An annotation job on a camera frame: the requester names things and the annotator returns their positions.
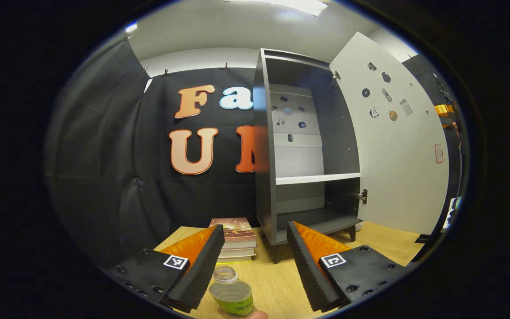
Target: cabinet leg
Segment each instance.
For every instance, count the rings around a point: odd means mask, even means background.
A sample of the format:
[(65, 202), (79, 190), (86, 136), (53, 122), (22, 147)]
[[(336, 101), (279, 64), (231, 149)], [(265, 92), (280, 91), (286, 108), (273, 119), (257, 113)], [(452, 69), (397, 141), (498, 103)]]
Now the cabinet leg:
[(350, 242), (354, 242), (355, 241), (355, 225), (350, 226), (350, 228), (348, 228), (348, 232), (350, 234)]
[(281, 252), (280, 246), (281, 245), (273, 246), (273, 263), (275, 265), (278, 264), (281, 261), (281, 259), (280, 259), (280, 252)]

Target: screw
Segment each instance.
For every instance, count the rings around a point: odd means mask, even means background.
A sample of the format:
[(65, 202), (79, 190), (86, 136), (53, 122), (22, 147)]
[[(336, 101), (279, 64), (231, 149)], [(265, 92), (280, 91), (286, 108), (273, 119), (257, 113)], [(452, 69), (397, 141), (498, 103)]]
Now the screw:
[(356, 285), (350, 285), (348, 288), (346, 288), (346, 292), (354, 292), (358, 289), (358, 286)]

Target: white shelf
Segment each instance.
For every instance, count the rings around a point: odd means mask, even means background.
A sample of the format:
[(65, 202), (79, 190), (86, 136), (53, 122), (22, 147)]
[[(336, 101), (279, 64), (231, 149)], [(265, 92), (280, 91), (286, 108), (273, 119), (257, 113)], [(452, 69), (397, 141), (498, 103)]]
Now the white shelf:
[(328, 180), (348, 179), (361, 177), (358, 172), (349, 174), (328, 174), (328, 175), (310, 175), (310, 176), (294, 176), (294, 177), (277, 177), (277, 185), (302, 184), (327, 182)]

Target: white cabinet door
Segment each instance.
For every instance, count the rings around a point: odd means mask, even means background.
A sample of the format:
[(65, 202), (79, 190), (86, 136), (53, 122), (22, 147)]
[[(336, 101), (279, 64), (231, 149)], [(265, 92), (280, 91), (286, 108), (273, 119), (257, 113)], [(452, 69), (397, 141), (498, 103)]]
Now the white cabinet door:
[(368, 190), (358, 218), (431, 234), (448, 188), (448, 150), (428, 95), (395, 57), (360, 33), (330, 69), (340, 75), (358, 144), (361, 190)]

